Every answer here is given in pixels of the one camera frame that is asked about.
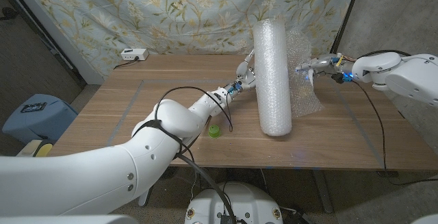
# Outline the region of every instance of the green bottle cap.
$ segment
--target green bottle cap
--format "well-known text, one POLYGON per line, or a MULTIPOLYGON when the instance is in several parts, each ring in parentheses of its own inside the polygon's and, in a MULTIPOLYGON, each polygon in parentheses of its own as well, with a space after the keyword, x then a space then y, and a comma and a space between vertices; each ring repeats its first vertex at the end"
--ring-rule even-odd
POLYGON ((208 136, 210 138, 218 138, 220 136, 220 129, 217 125, 211 125, 208 129, 208 136))

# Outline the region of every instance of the power outlet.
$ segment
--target power outlet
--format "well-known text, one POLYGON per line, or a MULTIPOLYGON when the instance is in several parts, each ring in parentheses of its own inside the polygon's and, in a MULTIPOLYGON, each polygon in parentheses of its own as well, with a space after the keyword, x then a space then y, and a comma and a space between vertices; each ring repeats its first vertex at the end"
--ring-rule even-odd
POLYGON ((123 60, 135 60, 138 56, 138 60, 145 60, 148 58, 149 52, 147 49, 123 49, 121 56, 123 60))

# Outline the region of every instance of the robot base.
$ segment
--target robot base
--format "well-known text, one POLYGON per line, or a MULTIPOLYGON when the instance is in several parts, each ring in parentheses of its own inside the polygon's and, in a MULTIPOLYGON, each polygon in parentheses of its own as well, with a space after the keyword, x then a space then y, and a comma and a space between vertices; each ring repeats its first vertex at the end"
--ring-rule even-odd
MULTIPOLYGON (((264 191, 242 182, 227 182, 224 192, 231 201, 237 221, 254 224, 283 223, 279 206, 264 191)), ((227 215, 228 212, 216 191, 206 189, 193 198, 184 223, 221 223, 221 219, 225 219, 227 215)))

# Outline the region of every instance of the bubble wrap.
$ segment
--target bubble wrap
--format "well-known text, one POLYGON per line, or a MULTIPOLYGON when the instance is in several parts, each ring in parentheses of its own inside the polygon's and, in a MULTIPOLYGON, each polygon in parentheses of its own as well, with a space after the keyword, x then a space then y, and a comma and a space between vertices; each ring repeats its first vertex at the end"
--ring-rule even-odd
POLYGON ((316 97, 313 86, 308 79, 308 71, 295 71, 303 62, 310 62, 311 45, 307 37, 297 30, 286 35, 287 65, 289 68, 289 89, 292 118, 311 114, 324 109, 316 97))
POLYGON ((292 116, 285 24, 260 21, 253 27, 253 36, 261 130, 270 136, 286 135, 292 129, 292 116))

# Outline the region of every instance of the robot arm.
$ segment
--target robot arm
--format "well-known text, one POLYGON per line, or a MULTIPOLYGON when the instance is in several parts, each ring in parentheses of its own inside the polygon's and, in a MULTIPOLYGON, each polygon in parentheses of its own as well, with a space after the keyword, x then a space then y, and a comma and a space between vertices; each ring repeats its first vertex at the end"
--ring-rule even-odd
POLYGON ((431 106, 438 106, 438 58, 428 54, 400 57, 397 53, 382 53, 357 60, 342 54, 321 55, 310 63, 296 67, 297 71, 313 69, 316 75, 333 74, 338 83, 355 80, 373 82, 376 90, 392 90, 431 106))
MULTIPOLYGON (((255 87, 253 73, 247 73, 209 96, 225 108, 243 90, 255 87)), ((209 116, 221 113, 209 96, 188 109, 163 100, 157 117, 166 132, 143 126, 155 120, 156 105, 124 144, 51 158, 0 157, 0 216, 107 214, 134 200, 161 177, 179 151, 173 136, 188 145, 209 116)))

